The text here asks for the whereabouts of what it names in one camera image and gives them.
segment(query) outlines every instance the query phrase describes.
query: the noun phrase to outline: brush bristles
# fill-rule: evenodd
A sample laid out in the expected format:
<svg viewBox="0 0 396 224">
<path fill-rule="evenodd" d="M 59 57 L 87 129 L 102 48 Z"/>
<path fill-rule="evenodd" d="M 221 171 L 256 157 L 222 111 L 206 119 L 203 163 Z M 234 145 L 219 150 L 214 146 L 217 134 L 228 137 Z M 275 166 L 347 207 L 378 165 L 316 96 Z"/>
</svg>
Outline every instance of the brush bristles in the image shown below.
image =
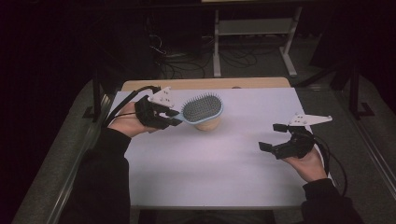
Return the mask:
<svg viewBox="0 0 396 224">
<path fill-rule="evenodd" d="M 217 95 L 205 93 L 190 99 L 184 104 L 182 114 L 187 121 L 197 122 L 217 115 L 221 106 L 222 102 Z"/>
</svg>

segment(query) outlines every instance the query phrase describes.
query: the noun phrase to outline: hand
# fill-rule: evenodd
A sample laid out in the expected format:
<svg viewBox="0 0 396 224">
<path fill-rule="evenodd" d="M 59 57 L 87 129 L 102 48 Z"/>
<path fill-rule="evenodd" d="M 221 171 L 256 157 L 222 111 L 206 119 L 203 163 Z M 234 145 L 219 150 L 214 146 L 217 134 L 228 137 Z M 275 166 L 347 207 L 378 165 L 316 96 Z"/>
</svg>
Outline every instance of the hand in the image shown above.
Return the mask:
<svg viewBox="0 0 396 224">
<path fill-rule="evenodd" d="M 283 161 L 290 164 L 306 182 L 327 178 L 324 171 L 320 155 L 315 148 L 312 148 L 303 158 L 289 157 Z"/>
<path fill-rule="evenodd" d="M 124 133 L 131 138 L 140 133 L 157 131 L 155 128 L 146 127 L 140 123 L 135 112 L 134 102 L 128 103 L 119 113 L 119 115 L 123 116 L 116 117 L 113 122 L 108 125 L 108 128 Z"/>
</svg>

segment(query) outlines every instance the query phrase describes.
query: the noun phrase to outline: hairbrush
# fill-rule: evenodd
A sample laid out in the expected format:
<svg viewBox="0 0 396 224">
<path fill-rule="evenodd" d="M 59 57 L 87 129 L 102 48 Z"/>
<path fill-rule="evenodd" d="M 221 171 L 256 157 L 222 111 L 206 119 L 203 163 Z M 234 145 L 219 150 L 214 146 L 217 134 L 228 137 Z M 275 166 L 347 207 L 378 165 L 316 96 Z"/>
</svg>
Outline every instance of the hairbrush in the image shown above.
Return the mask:
<svg viewBox="0 0 396 224">
<path fill-rule="evenodd" d="M 222 110 L 223 103 L 217 95 L 204 93 L 187 101 L 173 118 L 195 125 L 218 117 Z"/>
</svg>

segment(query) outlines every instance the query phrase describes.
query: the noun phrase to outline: sleeve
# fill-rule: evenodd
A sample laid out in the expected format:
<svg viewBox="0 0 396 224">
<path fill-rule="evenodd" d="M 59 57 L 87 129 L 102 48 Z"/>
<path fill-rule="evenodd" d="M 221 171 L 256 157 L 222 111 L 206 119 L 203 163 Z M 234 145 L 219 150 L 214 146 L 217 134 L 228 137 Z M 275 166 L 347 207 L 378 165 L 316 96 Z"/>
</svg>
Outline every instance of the sleeve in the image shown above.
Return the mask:
<svg viewBox="0 0 396 224">
<path fill-rule="evenodd" d="M 304 185 L 304 223 L 363 223 L 349 198 L 343 197 L 329 178 Z"/>
<path fill-rule="evenodd" d="M 124 153 L 131 138 L 102 129 L 85 152 L 59 223 L 129 223 L 129 164 Z"/>
</svg>

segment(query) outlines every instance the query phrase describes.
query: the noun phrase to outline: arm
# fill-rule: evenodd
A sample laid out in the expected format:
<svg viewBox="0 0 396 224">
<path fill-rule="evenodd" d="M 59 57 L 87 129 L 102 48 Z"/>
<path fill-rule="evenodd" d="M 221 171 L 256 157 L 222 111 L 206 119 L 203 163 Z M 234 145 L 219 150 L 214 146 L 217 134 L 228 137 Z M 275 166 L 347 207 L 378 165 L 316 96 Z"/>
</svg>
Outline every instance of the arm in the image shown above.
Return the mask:
<svg viewBox="0 0 396 224">
<path fill-rule="evenodd" d="M 306 201 L 302 204 L 304 223 L 363 223 L 352 201 L 339 194 L 324 172 L 318 152 L 313 149 L 301 159 L 286 158 L 304 179 Z"/>
<path fill-rule="evenodd" d="M 134 112 L 129 103 L 120 112 Z M 129 223 L 129 164 L 124 158 L 131 138 L 155 129 L 135 115 L 116 118 L 102 129 L 94 148 L 81 160 L 59 223 Z"/>
</svg>

